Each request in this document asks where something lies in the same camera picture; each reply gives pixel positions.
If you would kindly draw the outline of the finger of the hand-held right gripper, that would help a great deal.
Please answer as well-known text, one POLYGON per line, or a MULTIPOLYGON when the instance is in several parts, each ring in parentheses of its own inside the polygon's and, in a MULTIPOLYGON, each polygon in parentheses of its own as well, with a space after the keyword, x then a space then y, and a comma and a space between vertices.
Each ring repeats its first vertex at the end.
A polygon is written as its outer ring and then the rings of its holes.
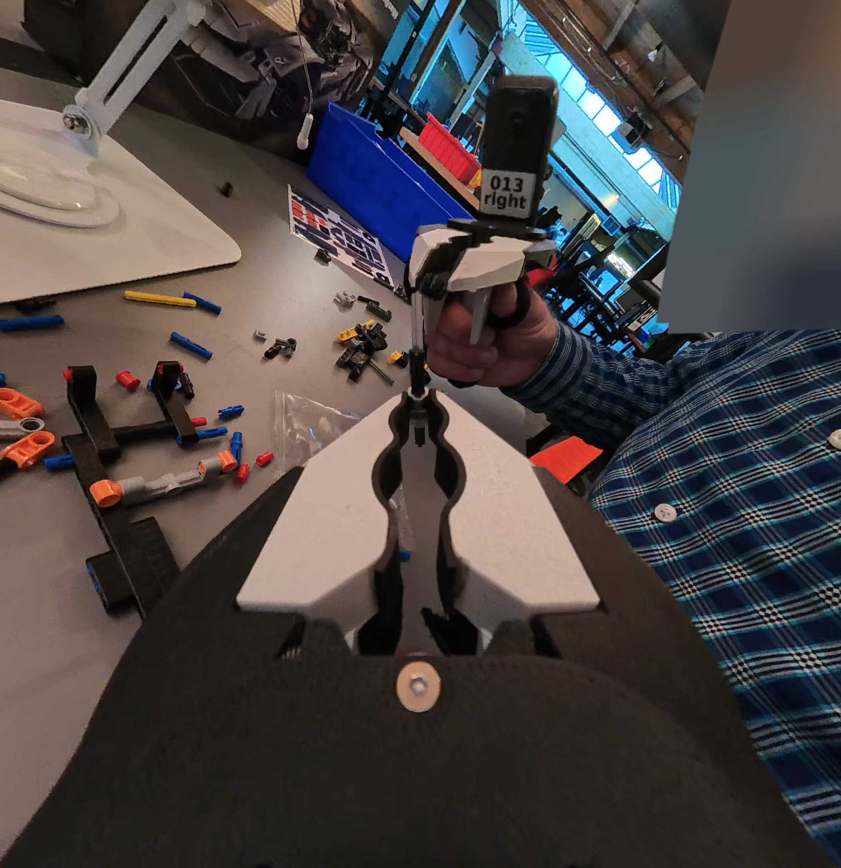
POLYGON ((536 268, 550 268, 557 252, 555 242, 493 237, 466 249, 454 269, 456 291, 480 291, 517 282, 536 268))
POLYGON ((451 226, 424 226, 416 237, 406 264, 407 293, 473 291, 466 277, 453 275, 464 252, 473 246, 473 233, 451 226))

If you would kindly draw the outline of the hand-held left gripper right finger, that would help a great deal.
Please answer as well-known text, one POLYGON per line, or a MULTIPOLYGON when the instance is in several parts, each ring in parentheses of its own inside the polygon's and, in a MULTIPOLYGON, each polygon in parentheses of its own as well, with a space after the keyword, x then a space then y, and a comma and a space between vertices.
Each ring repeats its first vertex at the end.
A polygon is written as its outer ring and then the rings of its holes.
POLYGON ((474 655, 503 623, 587 613, 600 595, 529 459, 448 395, 425 400, 435 445, 442 614, 424 622, 444 655, 474 655))

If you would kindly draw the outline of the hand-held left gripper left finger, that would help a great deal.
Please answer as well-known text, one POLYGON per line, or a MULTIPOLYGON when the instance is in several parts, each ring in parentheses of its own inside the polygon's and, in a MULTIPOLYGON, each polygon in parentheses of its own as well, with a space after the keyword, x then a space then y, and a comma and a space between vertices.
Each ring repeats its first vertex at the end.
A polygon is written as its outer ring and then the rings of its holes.
POLYGON ((402 637, 402 447, 408 402, 391 398, 301 468, 236 597, 245 612, 295 613, 355 633, 359 653, 402 637))

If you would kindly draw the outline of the black axle grey connector assembly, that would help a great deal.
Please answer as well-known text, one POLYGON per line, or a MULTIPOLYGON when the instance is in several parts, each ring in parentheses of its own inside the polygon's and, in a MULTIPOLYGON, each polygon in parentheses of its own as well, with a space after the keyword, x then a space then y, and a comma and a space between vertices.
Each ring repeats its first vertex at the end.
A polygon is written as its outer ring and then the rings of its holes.
POLYGON ((426 354, 424 337, 424 305, 420 291, 413 290, 411 299, 411 338, 412 346, 408 352, 410 374, 410 411, 409 417, 414 431, 415 444, 422 447, 426 441, 426 354))

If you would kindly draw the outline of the person's right forearm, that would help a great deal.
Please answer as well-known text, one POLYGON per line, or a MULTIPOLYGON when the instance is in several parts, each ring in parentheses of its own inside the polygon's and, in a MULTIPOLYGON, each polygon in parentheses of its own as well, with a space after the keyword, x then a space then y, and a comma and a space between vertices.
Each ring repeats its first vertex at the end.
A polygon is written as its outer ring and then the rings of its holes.
POLYGON ((617 448, 682 396, 668 365, 600 348, 554 323, 553 347, 539 365, 501 391, 591 445, 617 448))

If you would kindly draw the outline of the black lego frame assembly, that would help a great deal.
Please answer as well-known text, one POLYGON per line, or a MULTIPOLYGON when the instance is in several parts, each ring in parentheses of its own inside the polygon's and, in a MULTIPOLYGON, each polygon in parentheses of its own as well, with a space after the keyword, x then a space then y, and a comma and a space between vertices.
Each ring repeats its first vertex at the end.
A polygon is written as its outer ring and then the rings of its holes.
POLYGON ((179 574, 165 535, 153 516, 134 519, 132 509, 220 483, 239 469, 230 449, 198 460, 183 472, 155 479, 111 476, 123 447, 158 439, 176 441, 181 449, 227 435, 226 428, 203 429, 193 422, 177 385, 184 367, 176 361, 156 363, 151 393, 162 420, 143 425, 109 424, 98 402, 98 376, 92 366, 64 372, 66 398, 79 432, 61 439, 64 453, 46 460, 51 470, 70 469, 77 477, 104 537, 106 550, 86 560, 86 570, 104 609, 114 613, 134 607, 145 617, 179 574))

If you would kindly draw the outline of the orange plastic object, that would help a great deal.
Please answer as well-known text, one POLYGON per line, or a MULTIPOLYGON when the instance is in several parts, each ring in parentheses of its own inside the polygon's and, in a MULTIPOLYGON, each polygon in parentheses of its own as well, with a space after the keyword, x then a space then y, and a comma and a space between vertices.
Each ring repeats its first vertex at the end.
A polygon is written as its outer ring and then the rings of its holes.
POLYGON ((567 484, 581 476, 602 456, 603 450, 578 437, 569 437, 531 456, 530 463, 550 473, 559 483, 567 484))

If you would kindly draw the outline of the person's plaid shirt torso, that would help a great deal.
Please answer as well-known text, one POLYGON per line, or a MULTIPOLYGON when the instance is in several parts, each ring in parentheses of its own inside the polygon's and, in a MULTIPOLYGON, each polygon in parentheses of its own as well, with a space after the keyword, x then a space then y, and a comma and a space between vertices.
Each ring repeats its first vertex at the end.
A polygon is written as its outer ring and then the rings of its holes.
POLYGON ((841 865, 841 331, 749 332, 668 366, 593 506, 666 583, 756 752, 841 865))

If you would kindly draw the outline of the orange lego connector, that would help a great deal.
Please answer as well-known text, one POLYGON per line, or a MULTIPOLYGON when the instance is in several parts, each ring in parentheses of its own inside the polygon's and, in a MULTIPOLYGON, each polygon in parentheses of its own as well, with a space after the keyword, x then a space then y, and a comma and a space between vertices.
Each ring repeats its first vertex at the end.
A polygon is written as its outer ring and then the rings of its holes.
POLYGON ((40 461, 52 449, 55 436, 47 430, 39 430, 23 439, 9 444, 0 453, 0 459, 11 462, 19 470, 27 470, 40 461))
POLYGON ((0 387, 0 415, 15 421, 43 418, 45 408, 37 400, 7 387, 0 387))

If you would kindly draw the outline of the person's right hand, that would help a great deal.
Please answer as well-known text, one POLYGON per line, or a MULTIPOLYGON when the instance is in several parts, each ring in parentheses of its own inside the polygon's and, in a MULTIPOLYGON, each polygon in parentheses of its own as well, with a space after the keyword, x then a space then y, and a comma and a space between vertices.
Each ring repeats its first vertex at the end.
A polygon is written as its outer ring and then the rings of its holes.
POLYGON ((511 388, 538 373, 553 349, 558 322, 542 298, 532 292, 523 320, 495 331, 485 326, 471 341, 472 315, 461 303, 442 310, 429 335, 426 363, 440 377, 460 384, 511 388))

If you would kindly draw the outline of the red plastic bin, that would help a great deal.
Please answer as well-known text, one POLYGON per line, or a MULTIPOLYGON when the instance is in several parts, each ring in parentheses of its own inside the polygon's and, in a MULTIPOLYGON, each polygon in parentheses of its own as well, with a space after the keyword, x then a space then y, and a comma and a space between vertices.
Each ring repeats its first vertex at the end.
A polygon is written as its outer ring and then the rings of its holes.
POLYGON ((481 167, 476 157, 454 138, 430 112, 418 137, 419 144, 436 158, 455 178, 470 189, 480 186, 481 167))

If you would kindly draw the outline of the white stand with flat base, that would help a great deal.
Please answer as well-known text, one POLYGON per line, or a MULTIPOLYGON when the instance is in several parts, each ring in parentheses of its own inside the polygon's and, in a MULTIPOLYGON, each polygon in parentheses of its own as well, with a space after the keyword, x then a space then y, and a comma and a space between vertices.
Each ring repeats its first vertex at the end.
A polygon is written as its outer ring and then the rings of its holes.
POLYGON ((239 261, 239 246, 109 136, 213 2, 149 2, 61 111, 0 99, 0 305, 239 261))

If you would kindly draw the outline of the lego sticker sheet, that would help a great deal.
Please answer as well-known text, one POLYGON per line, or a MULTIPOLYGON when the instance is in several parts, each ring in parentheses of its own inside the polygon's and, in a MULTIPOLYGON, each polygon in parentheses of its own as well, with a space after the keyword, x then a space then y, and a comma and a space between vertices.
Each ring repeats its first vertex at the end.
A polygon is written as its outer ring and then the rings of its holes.
POLYGON ((401 281, 389 270, 383 245, 370 232, 291 184, 287 202, 293 236, 323 251, 326 263, 348 266, 407 301, 401 281))

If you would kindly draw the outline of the large clear plastic bag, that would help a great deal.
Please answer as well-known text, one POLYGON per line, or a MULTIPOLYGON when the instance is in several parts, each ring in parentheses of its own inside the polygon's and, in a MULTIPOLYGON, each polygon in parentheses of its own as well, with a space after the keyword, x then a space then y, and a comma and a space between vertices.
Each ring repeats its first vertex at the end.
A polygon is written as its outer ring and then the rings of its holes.
POLYGON ((361 416, 283 391, 274 394, 274 467, 282 476, 304 466, 353 428, 361 416))

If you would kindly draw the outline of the blue plastic bin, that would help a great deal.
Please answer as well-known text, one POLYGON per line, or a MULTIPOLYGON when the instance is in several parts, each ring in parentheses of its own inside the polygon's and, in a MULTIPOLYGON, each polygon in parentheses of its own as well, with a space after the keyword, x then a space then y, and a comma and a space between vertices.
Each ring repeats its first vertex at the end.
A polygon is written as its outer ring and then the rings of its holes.
POLYGON ((371 122, 335 103, 323 113, 307 177, 402 261, 419 227, 473 219, 371 122))

